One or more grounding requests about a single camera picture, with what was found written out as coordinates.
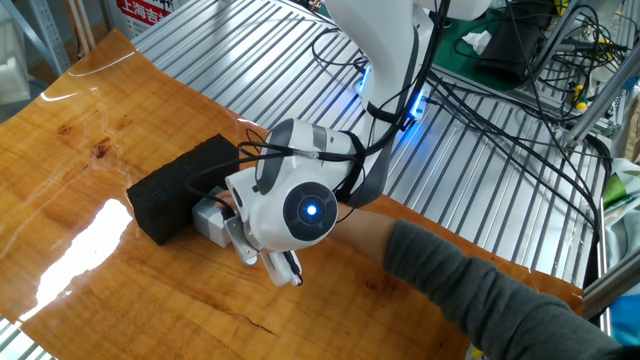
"black device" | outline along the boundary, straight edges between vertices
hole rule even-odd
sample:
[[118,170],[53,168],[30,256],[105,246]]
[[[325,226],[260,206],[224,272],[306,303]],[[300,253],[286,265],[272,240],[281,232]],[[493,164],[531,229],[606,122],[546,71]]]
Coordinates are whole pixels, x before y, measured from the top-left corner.
[[[187,179],[236,160],[238,148],[216,135],[140,180],[127,190],[140,228],[158,245],[166,243],[193,222],[191,209],[200,197],[187,192]],[[238,170],[237,163],[226,166],[199,176],[192,184],[204,192],[216,186],[226,188],[224,179]]]

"human arm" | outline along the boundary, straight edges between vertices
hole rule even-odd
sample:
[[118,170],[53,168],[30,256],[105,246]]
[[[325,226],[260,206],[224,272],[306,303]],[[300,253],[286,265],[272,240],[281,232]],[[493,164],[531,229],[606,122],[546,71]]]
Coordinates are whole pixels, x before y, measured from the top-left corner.
[[356,210],[331,235],[415,285],[491,359],[602,359],[619,347],[559,299],[417,225]]

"corrugated metal surface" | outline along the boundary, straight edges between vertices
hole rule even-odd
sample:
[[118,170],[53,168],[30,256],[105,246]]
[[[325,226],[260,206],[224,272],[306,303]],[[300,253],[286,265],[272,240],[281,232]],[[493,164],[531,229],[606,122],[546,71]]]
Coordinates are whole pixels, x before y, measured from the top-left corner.
[[[309,48],[326,27],[279,1],[208,0],[191,2],[134,44],[168,75],[267,129],[291,117],[358,129],[370,121],[353,90],[361,75],[350,66],[319,63]],[[340,33],[323,37],[316,48],[333,62],[358,56]],[[550,143],[544,126],[520,109],[459,95],[511,134]],[[580,286],[592,230],[484,136],[430,104],[424,118],[396,138],[386,194],[499,256]],[[501,141],[515,159],[586,209],[566,182]],[[536,149],[575,177],[555,149]],[[599,159],[591,149],[579,151],[586,155],[575,153],[572,162],[598,197],[604,176]]]

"blue led light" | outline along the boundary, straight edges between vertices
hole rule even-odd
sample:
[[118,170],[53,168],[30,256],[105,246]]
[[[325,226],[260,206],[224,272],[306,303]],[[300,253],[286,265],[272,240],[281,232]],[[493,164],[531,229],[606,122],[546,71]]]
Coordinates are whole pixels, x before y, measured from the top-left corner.
[[409,113],[414,119],[418,118],[418,109],[420,108],[420,102],[422,101],[422,97],[424,96],[424,89],[420,90],[418,97],[416,98],[413,106],[411,107],[411,112]]
[[362,81],[358,85],[358,92],[361,94],[362,94],[362,90],[364,90],[364,83],[367,82],[370,72],[371,72],[371,65],[367,66],[367,69],[364,71],[364,76],[362,77]]
[[307,214],[313,216],[318,212],[318,209],[315,207],[315,205],[309,205],[309,207],[307,208]]

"metal pole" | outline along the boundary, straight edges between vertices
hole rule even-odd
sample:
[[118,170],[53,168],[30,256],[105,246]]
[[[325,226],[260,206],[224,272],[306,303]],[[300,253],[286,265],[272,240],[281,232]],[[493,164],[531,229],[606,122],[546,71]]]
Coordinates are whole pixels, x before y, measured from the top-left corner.
[[600,118],[615,98],[620,95],[620,88],[629,77],[635,76],[640,72],[640,46],[636,46],[627,56],[626,60],[620,65],[611,79],[605,84],[596,97],[595,101],[589,105],[587,111],[578,120],[576,126],[566,135],[566,143],[568,146],[575,146],[584,140],[591,129],[596,125]]
[[584,291],[583,316],[590,319],[640,283],[640,248],[594,281]]
[[24,34],[29,38],[29,40],[31,40],[31,42],[33,43],[33,46],[36,47],[36,49],[40,52],[40,54],[42,54],[42,57],[44,57],[45,61],[49,64],[49,66],[51,66],[53,71],[56,71],[57,69],[59,69],[59,67],[57,66],[55,57],[53,56],[51,51],[42,42],[42,40],[40,40],[40,38],[38,37],[38,34],[36,34],[36,32],[33,31],[33,28],[31,27],[31,25],[29,25],[27,20],[25,20],[24,16],[20,14],[20,11],[18,11],[15,5],[13,5],[11,0],[0,0],[0,4],[2,4],[5,9],[7,9],[7,12],[9,13],[9,15],[22,28],[22,31],[24,31]]
[[111,30],[113,30],[113,18],[107,0],[100,0],[100,10],[102,10],[102,18],[104,24],[107,26],[107,32],[111,32]]
[[573,25],[573,22],[579,13],[578,11],[575,11],[576,6],[582,5],[586,2],[588,2],[588,0],[571,1],[569,3],[569,6],[567,6],[567,9],[564,12],[564,15],[560,18],[560,21],[553,29],[553,32],[549,36],[549,39],[542,47],[540,56],[536,58],[536,61],[533,64],[534,73],[531,76],[534,79],[537,80],[538,77],[540,77],[540,73],[542,73],[542,70],[544,70],[545,65],[547,64],[547,62],[549,62],[549,59],[551,59],[551,56],[556,53],[556,49],[560,45],[560,42],[569,33],[569,30],[571,29],[571,26]]
[[62,73],[71,67],[71,63],[69,62],[67,50],[64,48],[64,43],[60,37],[60,32],[58,32],[58,27],[51,15],[49,4],[47,0],[29,0],[29,5],[31,5],[31,10],[33,10],[33,14],[40,27],[43,41],[53,54],[53,60],[56,63],[53,71],[58,75],[62,75]]

